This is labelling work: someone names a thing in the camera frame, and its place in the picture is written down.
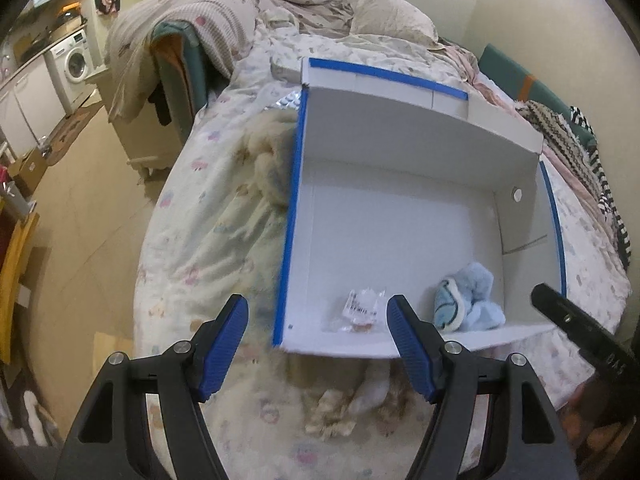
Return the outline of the person's right hand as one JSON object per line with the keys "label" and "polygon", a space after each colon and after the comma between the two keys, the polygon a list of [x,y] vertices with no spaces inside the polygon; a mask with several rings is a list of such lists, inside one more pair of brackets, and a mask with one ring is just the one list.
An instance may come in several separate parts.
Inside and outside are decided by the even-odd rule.
{"label": "person's right hand", "polygon": [[570,450],[578,462],[598,453],[616,454],[637,417],[604,382],[582,382],[558,411]]}

